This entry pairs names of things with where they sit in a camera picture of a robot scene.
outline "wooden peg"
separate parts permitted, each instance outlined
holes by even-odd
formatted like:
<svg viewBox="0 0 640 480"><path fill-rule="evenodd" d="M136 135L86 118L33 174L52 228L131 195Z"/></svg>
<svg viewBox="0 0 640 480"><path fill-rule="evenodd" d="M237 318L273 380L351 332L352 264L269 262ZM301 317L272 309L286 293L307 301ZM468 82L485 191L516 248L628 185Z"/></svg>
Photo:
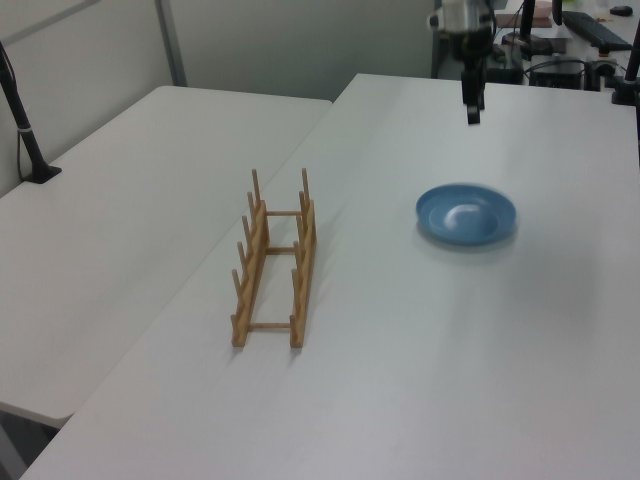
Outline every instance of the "wooden peg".
<svg viewBox="0 0 640 480"><path fill-rule="evenodd" d="M300 250L302 252L302 256L304 256L304 230L302 227L302 218L303 217L296 217L296 224L298 225L298 243L300 244Z"/></svg>
<svg viewBox="0 0 640 480"><path fill-rule="evenodd" d="M233 284L236 287L236 295L238 295L238 304L244 307L244 301L242 300L242 286L240 285L240 279L238 278L238 271L233 269L231 271L231 275L233 275Z"/></svg>
<svg viewBox="0 0 640 480"><path fill-rule="evenodd" d="M309 182L307 181L307 169L302 169L302 188L304 189L304 202L305 205L309 206Z"/></svg>
<svg viewBox="0 0 640 480"><path fill-rule="evenodd" d="M251 214L251 225L256 224L256 205L253 203L253 195L251 192L247 192L247 199L249 200L249 213Z"/></svg>
<svg viewBox="0 0 640 480"><path fill-rule="evenodd" d="M298 196L300 197L300 216L302 217L302 224L304 225L306 230L307 203L304 200L304 192L298 192Z"/></svg>
<svg viewBox="0 0 640 480"><path fill-rule="evenodd" d="M251 245L251 231L249 230L249 220L247 220L247 216L242 216L242 226L244 227L244 236L247 240L247 257L251 256L253 252L253 247Z"/></svg>
<svg viewBox="0 0 640 480"><path fill-rule="evenodd" d="M258 187L258 172L254 168L251 170L251 176L253 177L253 191L256 194L256 203L260 203L260 187Z"/></svg>
<svg viewBox="0 0 640 480"><path fill-rule="evenodd" d="M240 255L240 264L242 265L242 273L247 274L247 257L244 255L244 248L242 248L242 242L238 242L238 254Z"/></svg>

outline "white table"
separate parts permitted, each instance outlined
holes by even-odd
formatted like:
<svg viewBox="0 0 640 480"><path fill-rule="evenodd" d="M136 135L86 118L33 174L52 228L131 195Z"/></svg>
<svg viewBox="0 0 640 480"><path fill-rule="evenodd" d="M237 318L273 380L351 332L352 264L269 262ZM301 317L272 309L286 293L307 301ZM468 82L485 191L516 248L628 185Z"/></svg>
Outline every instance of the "white table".
<svg viewBox="0 0 640 480"><path fill-rule="evenodd" d="M634 111L503 85L487 105L469 127L457 82L356 77L262 195L295 205L308 168L304 348L255 332L231 347L236 223L24 480L634 478ZM415 201L459 181L505 192L516 237L423 238ZM267 265L259 321L290 312L291 262Z"/></svg>
<svg viewBox="0 0 640 480"><path fill-rule="evenodd" d="M329 106L162 87L2 198L0 410L64 424Z"/></svg>

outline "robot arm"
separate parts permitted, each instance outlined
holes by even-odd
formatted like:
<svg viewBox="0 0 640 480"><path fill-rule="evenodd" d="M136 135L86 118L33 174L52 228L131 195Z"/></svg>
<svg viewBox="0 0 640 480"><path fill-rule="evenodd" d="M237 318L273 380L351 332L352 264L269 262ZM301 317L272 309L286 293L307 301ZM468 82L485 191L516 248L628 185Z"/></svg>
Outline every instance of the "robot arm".
<svg viewBox="0 0 640 480"><path fill-rule="evenodd" d="M493 48L495 17L490 0L443 0L428 17L429 28L447 32L451 53L464 63L462 101L469 125L480 123L484 110L484 62Z"/></svg>

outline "electronic device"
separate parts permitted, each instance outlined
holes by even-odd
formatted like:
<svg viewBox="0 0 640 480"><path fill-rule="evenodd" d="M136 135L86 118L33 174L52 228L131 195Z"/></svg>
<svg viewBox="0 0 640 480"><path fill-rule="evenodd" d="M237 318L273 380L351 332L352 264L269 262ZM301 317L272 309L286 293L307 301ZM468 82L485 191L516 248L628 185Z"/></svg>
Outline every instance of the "electronic device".
<svg viewBox="0 0 640 480"><path fill-rule="evenodd" d="M601 54L631 50L631 44L586 13L563 12L562 18L569 30L591 42L591 45L596 47Z"/></svg>
<svg viewBox="0 0 640 480"><path fill-rule="evenodd" d="M569 90L581 88L583 66L578 58L536 55L531 58L530 70L531 86Z"/></svg>
<svg viewBox="0 0 640 480"><path fill-rule="evenodd" d="M626 5L613 7L611 10L609 10L609 13L611 15L618 15L619 17L630 17L631 15L633 15L633 8Z"/></svg>
<svg viewBox="0 0 640 480"><path fill-rule="evenodd" d="M504 48L494 45L493 53L487 57L485 79L487 83L522 84L524 77L520 47L511 45Z"/></svg>

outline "black stand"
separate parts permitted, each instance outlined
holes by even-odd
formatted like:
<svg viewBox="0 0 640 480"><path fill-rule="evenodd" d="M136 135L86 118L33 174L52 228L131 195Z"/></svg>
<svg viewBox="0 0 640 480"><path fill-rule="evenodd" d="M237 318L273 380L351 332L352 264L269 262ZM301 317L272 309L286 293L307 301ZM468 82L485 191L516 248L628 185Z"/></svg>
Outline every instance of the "black stand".
<svg viewBox="0 0 640 480"><path fill-rule="evenodd" d="M631 56L629 57L629 65L623 77L615 77L615 92L611 96L611 102L616 105L635 105L636 92L640 91L638 85L638 67L640 66L640 22L636 28L636 36L633 40L631 48Z"/></svg>
<svg viewBox="0 0 640 480"><path fill-rule="evenodd" d="M4 51L2 43L0 43L0 83L2 84L2 90L4 90L4 94L7 97L7 102L11 108L13 118L16 121L16 125L18 125L18 132L20 132L24 146L27 149L29 158L31 159L32 173L25 178L25 181L32 183L45 183L50 178L59 174L62 169L48 165L47 162L44 161L44 158L42 158L40 147L38 147L38 142L36 141L36 137L31 130L31 124L27 118L27 113L24 111L22 101L18 95L16 79L13 76L9 58Z"/></svg>

